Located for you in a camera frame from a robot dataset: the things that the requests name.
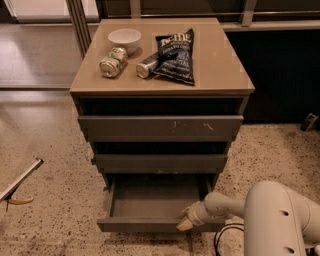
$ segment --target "chip bag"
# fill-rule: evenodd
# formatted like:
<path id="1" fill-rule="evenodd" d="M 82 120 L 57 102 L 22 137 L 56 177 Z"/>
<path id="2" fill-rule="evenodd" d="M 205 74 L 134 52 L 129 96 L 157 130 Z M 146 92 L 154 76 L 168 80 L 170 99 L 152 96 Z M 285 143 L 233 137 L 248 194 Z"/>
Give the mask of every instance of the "chip bag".
<path id="1" fill-rule="evenodd" d="M 156 36 L 161 63 L 153 73 L 193 85 L 193 39 L 193 29 L 174 35 Z"/>

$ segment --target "black cable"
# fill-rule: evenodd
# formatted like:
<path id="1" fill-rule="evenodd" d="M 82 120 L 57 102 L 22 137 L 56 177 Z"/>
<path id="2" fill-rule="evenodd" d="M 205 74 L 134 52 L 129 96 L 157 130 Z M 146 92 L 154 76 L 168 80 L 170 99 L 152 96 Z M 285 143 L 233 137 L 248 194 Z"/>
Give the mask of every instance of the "black cable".
<path id="1" fill-rule="evenodd" d="M 244 231 L 244 229 L 237 226 L 244 226 L 244 225 L 242 223 L 227 224 L 222 228 L 222 231 L 220 233 L 215 234 L 213 239 L 213 246 L 214 246 L 216 256 L 221 256 L 221 254 L 219 253 L 218 247 L 219 247 L 220 238 L 225 231 L 227 231 L 228 229 L 238 229 L 238 230 Z"/>

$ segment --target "drawer cabinet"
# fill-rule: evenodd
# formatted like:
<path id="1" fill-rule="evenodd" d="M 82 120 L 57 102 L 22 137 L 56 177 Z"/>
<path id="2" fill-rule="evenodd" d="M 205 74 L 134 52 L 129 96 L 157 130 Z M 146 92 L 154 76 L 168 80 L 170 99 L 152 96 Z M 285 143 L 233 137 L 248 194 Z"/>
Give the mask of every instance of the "drawer cabinet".
<path id="1" fill-rule="evenodd" d="M 96 97 L 97 104 L 94 96 L 74 99 L 81 130 L 109 189 L 106 217 L 98 220 L 105 232 L 177 232 L 179 213 L 214 188 L 247 100 L 155 97 L 157 107 L 146 111 L 139 102 L 151 104 L 147 97 Z M 188 102 L 192 107 L 180 105 Z M 208 224 L 193 231 L 222 226 Z"/>
<path id="2" fill-rule="evenodd" d="M 136 75 L 154 35 L 195 31 L 195 85 Z M 142 34 L 115 79 L 99 62 L 112 30 Z M 79 125 L 108 188 L 105 232 L 178 232 L 180 212 L 203 200 L 223 172 L 254 87 L 215 18 L 102 20 L 71 87 Z M 194 228 L 218 231 L 224 223 Z"/>

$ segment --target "can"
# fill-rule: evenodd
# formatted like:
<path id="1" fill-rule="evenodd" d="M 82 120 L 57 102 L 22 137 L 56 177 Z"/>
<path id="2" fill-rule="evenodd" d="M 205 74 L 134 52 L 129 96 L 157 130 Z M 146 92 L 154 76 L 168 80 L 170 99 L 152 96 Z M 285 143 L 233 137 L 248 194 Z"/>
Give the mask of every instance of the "can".
<path id="1" fill-rule="evenodd" d="M 126 49 L 114 47 L 111 52 L 104 57 L 99 64 L 104 77 L 116 77 L 128 62 Z"/>
<path id="2" fill-rule="evenodd" d="M 141 78 L 147 78 L 159 65 L 159 53 L 154 53 L 137 64 L 137 75 Z"/>

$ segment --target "white bowl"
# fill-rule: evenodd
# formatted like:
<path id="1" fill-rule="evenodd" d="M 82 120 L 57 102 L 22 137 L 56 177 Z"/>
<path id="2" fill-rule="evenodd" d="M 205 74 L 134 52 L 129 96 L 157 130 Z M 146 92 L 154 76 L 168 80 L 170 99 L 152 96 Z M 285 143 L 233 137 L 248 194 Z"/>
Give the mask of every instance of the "white bowl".
<path id="1" fill-rule="evenodd" d="M 113 47 L 123 47 L 128 55 L 132 55 L 140 45 L 141 33 L 134 29 L 119 29 L 111 32 L 108 39 Z"/>

